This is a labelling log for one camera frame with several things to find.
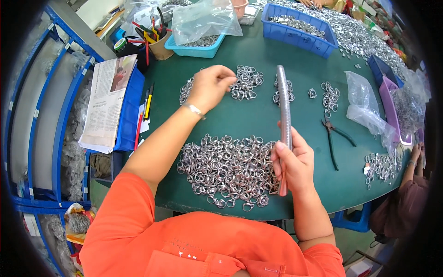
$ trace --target newspaper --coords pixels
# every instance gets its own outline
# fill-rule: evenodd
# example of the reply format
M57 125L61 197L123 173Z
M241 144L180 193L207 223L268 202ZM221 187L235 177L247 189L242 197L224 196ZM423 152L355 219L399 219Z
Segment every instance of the newspaper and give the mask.
M95 65L85 128L78 141L83 148L106 154L113 151L126 86L136 62L134 54Z

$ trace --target blue metal shelf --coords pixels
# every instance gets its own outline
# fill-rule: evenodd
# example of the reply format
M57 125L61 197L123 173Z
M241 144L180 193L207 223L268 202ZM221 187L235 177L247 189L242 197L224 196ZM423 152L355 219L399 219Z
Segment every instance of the blue metal shelf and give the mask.
M58 55L58 57L56 58L56 60L54 61L54 64L52 65L51 70L49 71L49 74L46 78L45 84L42 88L42 92L40 93L40 97L39 100L37 101L37 106L35 107L35 111L39 111L40 110L40 106L43 102L43 99L45 97L45 93L46 90L49 86L49 83L51 81L52 75L54 75L54 72L57 70L58 64L60 63L60 61L62 60L63 56L65 55L66 51L68 50L69 46L71 45L71 43L73 42L73 39L70 39L69 42L65 45L65 47L62 49L62 51L60 52L60 55ZM28 148L28 181L27 181L27 185L29 187L29 190L33 190L33 175L32 175L32 171L33 171L33 167L32 167L32 163L33 163L33 152L34 152L34 137L35 137L35 129L36 129L36 123L37 123L37 119L38 119L38 114L37 116L35 116L34 114L34 118L32 120L32 126L31 126L31 135L30 135L30 140L29 140L29 148ZM52 193L54 196L56 196L56 199L58 202L62 201L62 196L61 196L61 192L59 187L54 186L54 183L52 184ZM34 195L31 195L31 201L34 200Z
M58 265L58 263L54 259L54 254L52 253L52 251L48 247L48 243L46 241L46 238L45 238L45 235L43 233L42 226L40 224L40 220L39 220L39 217L38 217L38 215L60 215L60 213L64 214L65 211L63 211L63 209L42 209L42 208L26 207L26 206L19 206L19 205L16 205L16 211L20 211L20 212L25 213L25 214L34 215L35 222L37 222L37 227L39 228L40 237L41 237L41 239L43 241L43 244L45 245L46 250L48 251L49 258L51 259L52 263L54 264L54 266L58 270L58 273L62 277L65 277L65 275L63 274L60 266Z
M92 57L94 57L98 62L103 62L104 59L100 57L94 49L91 48L91 46L87 45L74 31L69 28L69 26L61 20L61 18L54 12L54 10L49 7L48 5L45 6L44 11L49 15L51 20L58 26L60 26L61 29L65 31L69 35L69 37L73 38L74 41L80 45L86 52L88 52Z
M26 76L29 72L29 69L31 68L32 63L34 62L37 54L40 52L40 49L42 48L42 46L44 45L44 43L46 42L47 38L48 38L48 34L52 28L54 24L51 23L51 25L45 30L45 32L42 34L42 36L40 37L40 39L37 41L37 43L34 45L34 48L32 49L31 53L29 54L28 58L25 61L25 64L20 72L20 75L17 79L16 85L14 87L14 92L12 93L12 97L10 100L10 104L9 104L9 110L8 110L8 115L6 117L6 124L5 124L5 134L4 134L4 149L3 149L3 155L4 155L4 161L5 161L5 171L7 172L7 178L6 178L6 183L7 183L7 187L9 192L11 192L11 185L12 182L11 180L11 173L10 173L10 169L9 169L9 141L11 140L11 123L12 123L12 119L14 118L14 112L15 112L15 103L17 98L19 97L20 91L22 89L24 80L26 79Z
M61 162L62 162L62 148L63 148L63 138L65 136L66 124L68 122L69 113L71 111L72 105L74 103L75 96L77 95L80 84L85 77L87 70L91 67L95 58L91 59L85 64L85 66L79 70L77 75L71 82L69 86L68 93L66 94L65 101L63 102L62 109L60 111L60 116L58 117L57 129L55 131L54 139L54 150L52 151L52 183L56 184L57 187L61 187ZM89 164L89 153L86 153L86 167ZM85 187L88 186L88 172L85 172L86 178L83 179L83 201L88 201L88 195L85 193Z

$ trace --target pen holder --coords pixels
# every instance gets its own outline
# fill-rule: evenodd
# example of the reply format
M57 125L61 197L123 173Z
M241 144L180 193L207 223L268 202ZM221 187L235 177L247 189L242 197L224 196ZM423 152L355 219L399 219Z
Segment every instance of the pen holder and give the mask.
M154 54L157 61L164 61L174 54L174 51L165 49L165 42L168 40L171 34L171 32L167 32L161 40L149 45L149 49Z

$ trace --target white label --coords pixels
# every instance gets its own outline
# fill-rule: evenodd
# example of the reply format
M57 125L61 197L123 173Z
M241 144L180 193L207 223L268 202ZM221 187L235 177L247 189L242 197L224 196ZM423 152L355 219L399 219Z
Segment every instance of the white label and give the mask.
M144 9L144 10L141 10L141 11L137 12L136 14L134 14L134 21L135 21L135 22L138 22L139 24L141 24L140 21L141 21L143 18L147 17L148 20L149 20L150 16L151 16L151 14L150 14L150 9Z
M23 218L25 219L25 224L29 234L33 237L40 237L39 226L37 225L35 216L31 214L23 214Z

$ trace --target person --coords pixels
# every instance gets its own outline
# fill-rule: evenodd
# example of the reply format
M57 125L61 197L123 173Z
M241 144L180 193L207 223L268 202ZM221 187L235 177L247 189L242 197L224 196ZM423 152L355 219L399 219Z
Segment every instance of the person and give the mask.
M398 190L373 201L369 227L375 233L376 241L386 243L393 238L405 238L414 231L429 190L423 177L423 160L424 144L420 142L412 148Z
M117 88L118 82L120 82L125 75L126 75L126 71L123 72L123 67L119 66L117 68L117 72L115 73L114 78L112 80L112 85L111 85L110 91L115 91L115 89Z
M210 212L155 222L159 182L201 114L221 101L235 76L222 65L195 74L187 104L131 155L86 234L80 251L85 276L345 276L329 216L314 187L314 152L294 128L293 151L277 142L271 156L278 180L279 159L285 167L298 244L276 226Z
M306 7L315 6L318 9L323 7L332 9L338 0L300 0L300 3L304 4Z

